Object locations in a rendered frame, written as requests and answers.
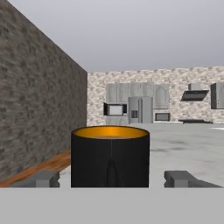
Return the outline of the grey wall cupboard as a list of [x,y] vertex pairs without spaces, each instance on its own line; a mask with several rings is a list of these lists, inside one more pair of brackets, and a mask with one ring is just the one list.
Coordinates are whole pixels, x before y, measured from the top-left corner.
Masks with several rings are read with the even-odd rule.
[[224,82],[211,85],[211,109],[224,109]]

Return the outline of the grey cupboard run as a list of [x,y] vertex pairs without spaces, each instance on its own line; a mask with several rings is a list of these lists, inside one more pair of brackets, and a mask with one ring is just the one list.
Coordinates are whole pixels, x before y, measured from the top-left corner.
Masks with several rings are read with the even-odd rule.
[[127,114],[123,116],[106,116],[107,125],[127,125],[128,100],[130,97],[149,96],[153,98],[153,122],[155,109],[168,109],[170,95],[168,84],[153,84],[151,82],[109,83],[106,85],[106,103],[125,103]]

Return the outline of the black microwave oven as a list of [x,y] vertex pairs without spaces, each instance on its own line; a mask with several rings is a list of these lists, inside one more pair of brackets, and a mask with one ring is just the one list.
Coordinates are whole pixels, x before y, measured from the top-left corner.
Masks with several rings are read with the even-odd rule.
[[103,103],[103,114],[105,116],[125,116],[127,105],[125,103]]

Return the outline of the silver fridge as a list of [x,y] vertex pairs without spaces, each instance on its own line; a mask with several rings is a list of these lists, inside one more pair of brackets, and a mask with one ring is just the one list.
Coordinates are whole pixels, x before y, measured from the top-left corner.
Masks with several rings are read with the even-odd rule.
[[128,100],[129,123],[153,123],[153,98],[130,97]]

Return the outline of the black cup of tea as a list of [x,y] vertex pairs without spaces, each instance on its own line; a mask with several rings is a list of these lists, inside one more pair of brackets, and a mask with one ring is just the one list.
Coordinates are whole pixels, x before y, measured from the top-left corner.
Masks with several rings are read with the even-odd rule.
[[147,187],[150,132],[92,126],[71,132],[72,187]]

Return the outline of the silver built-in oven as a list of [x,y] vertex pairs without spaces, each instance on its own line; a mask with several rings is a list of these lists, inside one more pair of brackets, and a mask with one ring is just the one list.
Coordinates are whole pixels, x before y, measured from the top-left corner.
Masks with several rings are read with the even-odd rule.
[[171,120],[171,114],[170,113],[156,113],[155,120],[157,122],[169,122]]

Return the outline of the black hob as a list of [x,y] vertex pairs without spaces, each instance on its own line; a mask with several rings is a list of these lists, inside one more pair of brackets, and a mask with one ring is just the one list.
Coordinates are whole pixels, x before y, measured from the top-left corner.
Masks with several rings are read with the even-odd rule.
[[204,119],[179,119],[179,122],[182,123],[210,123],[213,124],[211,121],[205,121]]

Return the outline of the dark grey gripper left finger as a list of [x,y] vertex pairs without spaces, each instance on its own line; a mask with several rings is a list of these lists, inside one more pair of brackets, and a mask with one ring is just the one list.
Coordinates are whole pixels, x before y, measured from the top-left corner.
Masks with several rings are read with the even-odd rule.
[[60,173],[58,171],[37,171],[29,178],[12,184],[12,187],[59,187]]

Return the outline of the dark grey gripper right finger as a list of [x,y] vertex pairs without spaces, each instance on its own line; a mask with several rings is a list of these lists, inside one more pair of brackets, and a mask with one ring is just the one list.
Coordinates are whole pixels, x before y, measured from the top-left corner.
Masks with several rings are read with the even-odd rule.
[[164,172],[164,187],[174,188],[220,188],[219,185],[215,185],[204,180],[195,178],[188,171],[165,171]]

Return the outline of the black extractor hood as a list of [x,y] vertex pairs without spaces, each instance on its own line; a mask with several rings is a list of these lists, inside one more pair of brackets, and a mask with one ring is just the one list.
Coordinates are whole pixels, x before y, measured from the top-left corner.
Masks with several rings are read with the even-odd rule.
[[208,94],[207,89],[202,89],[199,82],[189,83],[188,89],[184,91],[182,102],[202,102]]

